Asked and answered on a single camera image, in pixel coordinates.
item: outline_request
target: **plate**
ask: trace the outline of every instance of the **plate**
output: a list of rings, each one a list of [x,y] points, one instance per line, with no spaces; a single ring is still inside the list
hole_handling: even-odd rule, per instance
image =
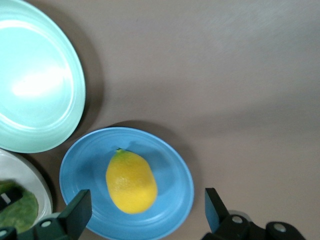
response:
[[[53,202],[47,183],[29,161],[16,153],[0,148],[0,166],[0,181],[15,181],[36,197],[39,210],[34,223],[52,213]]]
[[[154,175],[158,196],[145,212],[126,214],[112,202],[106,171],[117,148],[142,156]],[[181,156],[160,138],[135,128],[108,127],[76,141],[60,168],[60,189],[66,204],[90,189],[92,217],[87,228],[113,240],[156,240],[175,231],[187,218],[194,184]]]
[[[0,1],[0,148],[37,153],[64,142],[85,105],[79,58],[61,29],[22,0]]]

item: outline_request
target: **tabletop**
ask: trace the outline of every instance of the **tabletop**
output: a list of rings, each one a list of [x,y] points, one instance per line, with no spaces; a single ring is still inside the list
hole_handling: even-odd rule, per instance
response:
[[[63,144],[23,154],[65,208],[62,159],[108,126],[152,133],[194,182],[185,222],[166,240],[210,231],[205,188],[265,227],[320,229],[320,4],[317,0],[28,0],[67,35],[83,67],[86,104]],[[86,229],[81,240],[104,238]]]

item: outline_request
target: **blue plate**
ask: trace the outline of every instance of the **blue plate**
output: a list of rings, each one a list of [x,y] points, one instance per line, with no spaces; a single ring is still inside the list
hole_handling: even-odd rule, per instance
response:
[[[142,156],[158,187],[147,211],[126,214],[112,202],[106,171],[117,148]],[[92,217],[87,228],[113,240],[155,240],[175,231],[187,218],[194,200],[194,184],[181,156],[160,138],[134,128],[108,127],[91,132],[65,154],[60,189],[68,204],[82,189],[90,189]]]

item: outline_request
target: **light green plate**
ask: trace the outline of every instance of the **light green plate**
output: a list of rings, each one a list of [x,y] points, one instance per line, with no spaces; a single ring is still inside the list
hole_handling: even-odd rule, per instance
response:
[[[79,58],[43,12],[0,0],[0,148],[37,153],[77,127],[86,87]]]

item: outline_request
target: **yellow lemon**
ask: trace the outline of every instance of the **yellow lemon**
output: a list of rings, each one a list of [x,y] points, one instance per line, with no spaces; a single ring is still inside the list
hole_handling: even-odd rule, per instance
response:
[[[147,161],[131,151],[118,148],[105,173],[113,203],[127,214],[138,214],[155,202],[158,188]]]

